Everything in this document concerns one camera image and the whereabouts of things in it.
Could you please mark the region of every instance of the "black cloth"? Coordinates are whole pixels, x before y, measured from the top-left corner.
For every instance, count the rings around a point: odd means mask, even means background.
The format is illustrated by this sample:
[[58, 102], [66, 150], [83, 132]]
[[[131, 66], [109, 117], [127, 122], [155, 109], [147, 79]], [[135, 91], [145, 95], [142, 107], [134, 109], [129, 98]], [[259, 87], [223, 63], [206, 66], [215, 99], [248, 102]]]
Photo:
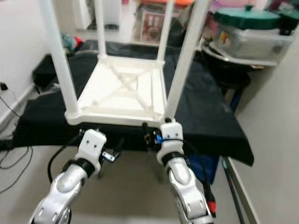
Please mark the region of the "black cloth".
[[45, 88], [56, 77], [56, 71], [51, 55], [46, 55], [33, 70], [33, 82], [36, 86]]
[[[97, 63], [97, 53], [93, 50], [97, 50], [96, 41], [87, 41], [80, 51], [69, 59], [77, 97]], [[107, 53], [113, 56], [155, 59], [157, 49], [107, 43]], [[179, 49], [167, 49], [164, 65], [167, 94], [178, 56]], [[63, 145], [76, 135], [80, 128], [99, 128], [107, 137], [107, 147], [115, 147], [124, 137], [124, 149], [144, 150], [141, 127], [90, 123], [71, 126], [67, 124], [64, 112], [60, 91], [30, 101], [18, 122], [13, 145]], [[248, 165], [253, 164], [254, 156], [245, 134], [202, 63], [192, 63], [175, 118], [183, 126], [184, 138], [194, 144], [202, 154], [229, 156]]]

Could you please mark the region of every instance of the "white bracket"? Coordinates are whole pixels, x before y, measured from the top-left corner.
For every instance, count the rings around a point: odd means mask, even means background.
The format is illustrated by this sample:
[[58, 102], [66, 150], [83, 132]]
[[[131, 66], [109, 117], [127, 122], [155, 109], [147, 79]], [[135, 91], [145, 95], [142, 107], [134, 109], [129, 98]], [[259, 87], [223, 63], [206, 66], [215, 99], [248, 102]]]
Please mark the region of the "white bracket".
[[104, 134], [93, 129], [87, 130], [80, 143], [78, 153], [75, 155], [75, 159], [83, 158], [88, 160], [95, 168], [94, 174], [99, 173], [101, 170], [99, 158], [105, 143], [106, 136]]
[[[166, 123], [160, 126], [163, 139], [183, 140], [183, 128], [180, 123]], [[182, 141], [164, 141], [160, 151], [157, 153], [157, 160], [162, 164], [162, 158], [168, 153], [178, 152], [184, 154]]]

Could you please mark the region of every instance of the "wire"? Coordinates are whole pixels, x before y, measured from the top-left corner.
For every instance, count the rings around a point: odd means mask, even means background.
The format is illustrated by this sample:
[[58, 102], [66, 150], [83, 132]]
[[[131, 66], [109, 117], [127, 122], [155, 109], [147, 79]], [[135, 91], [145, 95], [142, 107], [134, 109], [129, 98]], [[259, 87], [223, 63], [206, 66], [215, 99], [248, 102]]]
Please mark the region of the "wire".
[[5, 106], [7, 106], [7, 108], [12, 112], [14, 113], [17, 117], [21, 117], [19, 114], [17, 114], [16, 111], [14, 111], [13, 109], [10, 108], [10, 106], [5, 102], [5, 100], [0, 96], [0, 99], [2, 100], [2, 102], [5, 104]]
[[22, 172], [20, 173], [20, 175], [16, 178], [16, 180], [10, 185], [8, 186], [7, 188], [5, 188], [4, 190], [1, 190], [0, 191], [0, 195], [6, 191], [8, 191], [9, 189], [11, 189], [17, 182], [18, 180], [20, 179], [20, 177], [23, 175], [23, 173], [25, 172], [25, 170], [27, 169], [27, 167], [29, 166], [29, 164], [31, 163], [31, 160], [32, 160], [32, 155], [33, 155], [33, 148], [30, 146], [31, 148], [31, 154], [30, 154], [30, 158], [28, 160], [28, 163], [26, 164], [25, 168], [22, 170]]
[[8, 120], [6, 120], [6, 124], [4, 125], [4, 127], [0, 130], [0, 133], [2, 133], [11, 123], [13, 117], [10, 117]]
[[67, 144], [65, 144], [64, 146], [62, 146], [57, 152], [55, 152], [55, 154], [51, 157], [51, 159], [49, 160], [48, 163], [48, 167], [47, 167], [47, 172], [48, 172], [48, 179], [50, 181], [50, 183], [53, 182], [53, 177], [52, 177], [52, 173], [51, 173], [51, 167], [52, 167], [52, 163], [55, 160], [55, 158], [62, 152], [64, 151], [69, 145], [73, 144], [78, 137], [81, 135], [81, 132], [79, 134], [77, 134], [75, 137], [73, 137]]
[[17, 97], [15, 96], [15, 92], [12, 91], [12, 90], [10, 90], [10, 89], [8, 89], [8, 91], [9, 91], [10, 93], [13, 94], [14, 100], [17, 102], [17, 107], [18, 107], [18, 110], [19, 110], [20, 107], [21, 107], [21, 104], [20, 104], [20, 102], [18, 101]]
[[29, 151], [29, 147], [27, 147], [27, 150], [24, 153], [24, 155], [22, 155], [16, 162], [14, 162], [13, 164], [11, 164], [11, 165], [9, 165], [7, 167], [3, 167], [2, 166], [2, 162], [8, 156], [8, 154], [10, 152], [10, 151], [7, 151], [6, 154], [5, 154], [5, 156], [0, 160], [0, 169], [6, 170], [6, 169], [10, 169], [10, 168], [14, 167], [15, 165], [17, 165], [27, 155], [28, 151]]
[[67, 224], [71, 224], [71, 216], [72, 216], [72, 212], [71, 212], [71, 208], [70, 208], [69, 220], [67, 221]]

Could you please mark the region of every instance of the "white plastic stool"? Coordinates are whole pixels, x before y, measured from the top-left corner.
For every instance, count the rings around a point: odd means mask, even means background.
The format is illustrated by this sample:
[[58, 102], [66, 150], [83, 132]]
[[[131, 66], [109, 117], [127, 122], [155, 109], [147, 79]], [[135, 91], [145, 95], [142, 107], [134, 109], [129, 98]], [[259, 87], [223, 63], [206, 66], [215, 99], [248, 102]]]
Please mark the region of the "white plastic stool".
[[52, 0], [40, 0], [50, 50], [66, 106], [69, 124], [81, 122], [159, 127], [174, 118], [188, 77], [194, 48], [212, 0], [197, 0], [189, 21], [170, 93], [166, 98], [163, 66], [174, 0], [166, 5], [156, 60], [108, 56], [103, 22], [104, 0], [95, 0], [99, 61], [78, 101], [64, 54]]

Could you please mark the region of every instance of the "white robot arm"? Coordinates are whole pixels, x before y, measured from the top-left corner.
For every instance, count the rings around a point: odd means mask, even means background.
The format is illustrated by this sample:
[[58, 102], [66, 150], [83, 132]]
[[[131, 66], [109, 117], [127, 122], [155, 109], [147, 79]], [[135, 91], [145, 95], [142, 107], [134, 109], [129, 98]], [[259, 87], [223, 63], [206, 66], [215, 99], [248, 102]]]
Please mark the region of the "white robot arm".
[[105, 143], [104, 134], [92, 129], [85, 132], [75, 161], [54, 179], [49, 194], [37, 206], [30, 224], [67, 223], [70, 205], [79, 195], [84, 181], [101, 170], [99, 159]]
[[164, 141], [157, 160], [169, 176], [181, 223], [213, 223], [206, 199], [196, 186], [195, 174], [184, 159], [182, 126], [173, 122], [161, 125], [160, 129]]

